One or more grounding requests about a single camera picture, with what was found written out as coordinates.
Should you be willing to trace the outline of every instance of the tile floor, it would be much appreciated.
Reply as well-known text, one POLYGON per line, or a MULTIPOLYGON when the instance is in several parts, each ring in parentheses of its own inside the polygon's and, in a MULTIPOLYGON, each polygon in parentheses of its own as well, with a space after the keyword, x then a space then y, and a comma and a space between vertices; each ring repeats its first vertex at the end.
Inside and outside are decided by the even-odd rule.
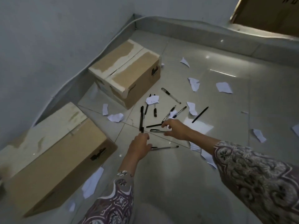
MULTIPOLYGON (((209 106, 200 117, 200 121, 214 126, 209 136, 249 145, 259 152, 299 165, 299 137, 290 129, 299 123, 298 69, 139 30, 132 39, 162 55, 165 67, 161 79, 130 110, 98 91, 95 85, 79 102, 79 108, 118 145, 118 150, 103 165, 105 171, 95 194, 84 200, 78 189, 70 198, 76 201, 73 213, 67 210, 69 199, 60 208, 20 221, 7 196, 1 193, 0 223, 77 223, 113 178, 130 142, 139 133, 140 106, 145 105, 148 95, 155 93, 160 100, 156 118, 154 107, 149 106, 145 126, 161 122, 177 104, 161 87, 182 102, 177 104, 176 110, 184 107, 186 101, 195 103, 197 112, 209 106), (180 63, 182 57, 190 68, 180 63), (192 91, 188 77, 200 80, 197 92, 192 91), (228 82, 234 93, 219 93, 217 82, 228 82), (103 103, 109 104, 110 114, 123 113, 124 120, 114 123, 102 116, 103 103), (262 130, 267 141, 260 143, 251 133, 252 128, 262 130)), ((183 121, 187 116, 192 118, 188 109, 177 118, 183 121)), ((135 175, 135 206, 151 203, 176 223, 260 223, 221 183, 217 170, 199 153, 191 151, 187 142, 150 134, 150 143, 180 147, 150 152, 140 161, 135 175)))

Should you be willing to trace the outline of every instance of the box top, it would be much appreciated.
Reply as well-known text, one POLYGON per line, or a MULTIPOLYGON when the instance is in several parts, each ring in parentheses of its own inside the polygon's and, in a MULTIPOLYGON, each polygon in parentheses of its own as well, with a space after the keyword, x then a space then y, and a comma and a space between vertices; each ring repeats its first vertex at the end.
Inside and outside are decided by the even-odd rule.
POLYGON ((0 151, 0 175, 4 181, 15 176, 86 118, 79 108, 68 103, 11 141, 0 151))
POLYGON ((108 82, 126 97, 129 87, 157 60, 159 55, 128 40, 89 67, 100 80, 108 82))
POLYGON ((106 140, 106 135, 86 119, 6 182, 5 188, 24 214, 54 193, 52 190, 106 140))

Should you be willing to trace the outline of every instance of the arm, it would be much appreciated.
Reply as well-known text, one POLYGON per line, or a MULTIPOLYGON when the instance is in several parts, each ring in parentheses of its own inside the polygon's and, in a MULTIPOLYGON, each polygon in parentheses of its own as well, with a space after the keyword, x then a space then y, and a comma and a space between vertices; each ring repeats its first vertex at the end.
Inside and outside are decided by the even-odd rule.
POLYGON ((218 166, 222 182, 264 224, 299 223, 299 168, 257 153, 249 147, 219 141, 170 119, 165 135, 195 143, 218 166))
POLYGON ((118 169, 119 173, 88 209, 80 224, 129 223, 133 210, 133 176, 138 162, 152 147, 147 145, 149 138, 147 133, 135 137, 118 169))

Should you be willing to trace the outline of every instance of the white wall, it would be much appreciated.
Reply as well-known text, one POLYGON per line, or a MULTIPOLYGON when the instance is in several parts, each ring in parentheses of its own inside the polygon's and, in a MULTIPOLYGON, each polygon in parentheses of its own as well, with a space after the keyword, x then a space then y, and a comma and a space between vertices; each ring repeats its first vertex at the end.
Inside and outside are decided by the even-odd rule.
POLYGON ((132 16, 131 0, 0 0, 0 149, 132 16))
POLYGON ((135 13, 226 26, 239 0, 134 0, 135 13))

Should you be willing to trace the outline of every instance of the patterned sleeve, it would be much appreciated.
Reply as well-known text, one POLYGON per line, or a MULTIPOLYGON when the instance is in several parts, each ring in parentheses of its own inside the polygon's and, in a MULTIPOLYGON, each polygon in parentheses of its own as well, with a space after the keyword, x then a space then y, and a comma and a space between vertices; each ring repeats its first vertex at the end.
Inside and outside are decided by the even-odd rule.
POLYGON ((229 142, 215 145, 222 182, 264 223, 299 223, 299 168, 229 142))
POLYGON ((106 187, 78 224, 129 223, 133 208, 133 176, 122 171, 106 187))

